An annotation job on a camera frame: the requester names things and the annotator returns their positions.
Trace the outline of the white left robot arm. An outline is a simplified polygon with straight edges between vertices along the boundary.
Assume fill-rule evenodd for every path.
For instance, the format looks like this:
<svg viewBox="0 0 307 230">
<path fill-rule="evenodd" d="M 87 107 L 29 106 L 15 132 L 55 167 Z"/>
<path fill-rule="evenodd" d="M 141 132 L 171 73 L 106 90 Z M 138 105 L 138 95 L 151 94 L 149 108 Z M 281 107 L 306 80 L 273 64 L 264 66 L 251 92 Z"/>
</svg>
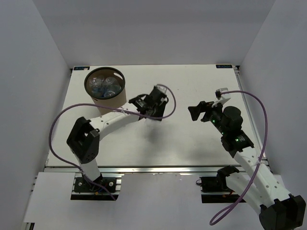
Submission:
<svg viewBox="0 0 307 230">
<path fill-rule="evenodd" d="M 101 187 L 102 175 L 96 162 L 100 141 L 112 132 L 144 119 L 145 116 L 158 117 L 161 121 L 167 103 L 166 87 L 156 85 L 150 94 L 138 95 L 118 110 L 88 120 L 84 117 L 76 120 L 67 144 L 86 176 L 84 184 L 90 191 L 97 191 Z"/>
</svg>

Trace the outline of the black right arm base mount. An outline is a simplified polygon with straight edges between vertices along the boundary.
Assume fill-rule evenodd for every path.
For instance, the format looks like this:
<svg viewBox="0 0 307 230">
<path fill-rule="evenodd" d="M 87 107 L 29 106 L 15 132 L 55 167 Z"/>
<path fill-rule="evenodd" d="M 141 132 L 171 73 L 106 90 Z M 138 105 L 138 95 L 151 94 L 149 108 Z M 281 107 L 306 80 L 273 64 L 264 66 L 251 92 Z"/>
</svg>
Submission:
<svg viewBox="0 0 307 230">
<path fill-rule="evenodd" d="M 201 202 L 203 204 L 234 203 L 239 195 L 227 187 L 226 177 L 239 173 L 235 166 L 225 166 L 217 171 L 216 176 L 202 176 L 196 181 L 201 188 Z"/>
</svg>

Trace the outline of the small clear bottle blue cap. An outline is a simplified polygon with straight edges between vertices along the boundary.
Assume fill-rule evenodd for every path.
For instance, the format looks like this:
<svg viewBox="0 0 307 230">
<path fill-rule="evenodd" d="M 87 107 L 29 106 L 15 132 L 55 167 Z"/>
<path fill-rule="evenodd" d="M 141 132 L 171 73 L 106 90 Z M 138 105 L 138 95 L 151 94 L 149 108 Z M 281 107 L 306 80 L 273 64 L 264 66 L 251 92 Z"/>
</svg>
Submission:
<svg viewBox="0 0 307 230">
<path fill-rule="evenodd" d="M 155 124 L 156 124 L 156 121 L 155 120 L 152 120 L 152 119 L 145 119 L 145 122 L 144 122 L 147 126 L 149 127 L 153 127 Z"/>
</svg>

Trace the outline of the brown cylindrical paper bin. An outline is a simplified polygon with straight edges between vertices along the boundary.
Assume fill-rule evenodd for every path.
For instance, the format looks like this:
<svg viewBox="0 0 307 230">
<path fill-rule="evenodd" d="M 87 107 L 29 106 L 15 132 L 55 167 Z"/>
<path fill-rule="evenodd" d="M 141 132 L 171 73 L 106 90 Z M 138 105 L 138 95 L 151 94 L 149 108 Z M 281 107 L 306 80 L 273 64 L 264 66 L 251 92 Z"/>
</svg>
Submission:
<svg viewBox="0 0 307 230">
<path fill-rule="evenodd" d="M 104 79 L 107 77 L 115 77 L 118 80 L 118 85 L 121 87 L 121 90 L 117 94 L 111 97 L 102 97 L 102 98 L 93 97 L 91 93 L 91 88 L 89 87 L 88 83 L 88 80 L 92 79 L 93 77 L 104 77 Z M 126 86 L 126 79 L 122 74 L 122 72 L 112 67 L 100 67 L 94 69 L 86 76 L 84 80 L 85 91 L 92 98 L 94 104 L 106 107 L 112 107 L 112 108 L 119 108 L 127 102 L 125 86 Z"/>
</svg>

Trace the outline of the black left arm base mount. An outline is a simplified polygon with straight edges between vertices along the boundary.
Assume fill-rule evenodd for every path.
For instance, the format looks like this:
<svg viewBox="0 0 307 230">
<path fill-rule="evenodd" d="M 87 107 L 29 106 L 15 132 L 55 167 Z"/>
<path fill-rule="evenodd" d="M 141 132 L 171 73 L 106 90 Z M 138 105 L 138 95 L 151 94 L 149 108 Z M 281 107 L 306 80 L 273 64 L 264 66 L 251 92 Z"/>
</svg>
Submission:
<svg viewBox="0 0 307 230">
<path fill-rule="evenodd" d="M 71 191 L 71 200 L 81 201 L 116 201 L 120 188 L 121 178 L 107 176 L 102 180 L 96 181 L 101 186 L 88 183 L 82 176 L 76 176 Z"/>
</svg>

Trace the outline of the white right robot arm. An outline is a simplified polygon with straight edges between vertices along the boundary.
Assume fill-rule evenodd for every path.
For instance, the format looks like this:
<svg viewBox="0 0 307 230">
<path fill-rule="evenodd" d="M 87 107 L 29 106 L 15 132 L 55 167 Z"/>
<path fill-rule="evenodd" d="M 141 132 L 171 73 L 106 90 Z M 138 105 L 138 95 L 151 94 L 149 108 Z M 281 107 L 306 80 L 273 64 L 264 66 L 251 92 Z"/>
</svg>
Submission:
<svg viewBox="0 0 307 230">
<path fill-rule="evenodd" d="M 234 166 L 218 170 L 217 187 L 222 191 L 229 189 L 248 203 L 259 216 L 265 230 L 293 230 L 302 226 L 306 202 L 302 196 L 294 196 L 261 163 L 253 149 L 254 144 L 242 130 L 241 111 L 234 107 L 223 107 L 221 103 L 200 102 L 190 106 L 191 119 L 196 121 L 200 114 L 202 122 L 211 122 L 221 133 L 221 143 L 231 157 L 241 165 L 252 181 L 245 193 L 249 181 Z"/>
</svg>

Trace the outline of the clear bottle green blue label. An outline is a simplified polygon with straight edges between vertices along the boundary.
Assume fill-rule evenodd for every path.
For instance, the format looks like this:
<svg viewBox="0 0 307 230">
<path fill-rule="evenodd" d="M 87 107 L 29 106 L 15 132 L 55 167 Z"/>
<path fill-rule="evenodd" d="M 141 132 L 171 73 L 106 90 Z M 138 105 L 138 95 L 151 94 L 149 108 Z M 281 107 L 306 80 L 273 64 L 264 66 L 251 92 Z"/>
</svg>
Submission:
<svg viewBox="0 0 307 230">
<path fill-rule="evenodd" d="M 121 90 L 121 87 L 118 85 L 110 85 L 106 87 L 104 92 L 104 97 L 111 97 L 115 94 L 117 94 Z"/>
</svg>

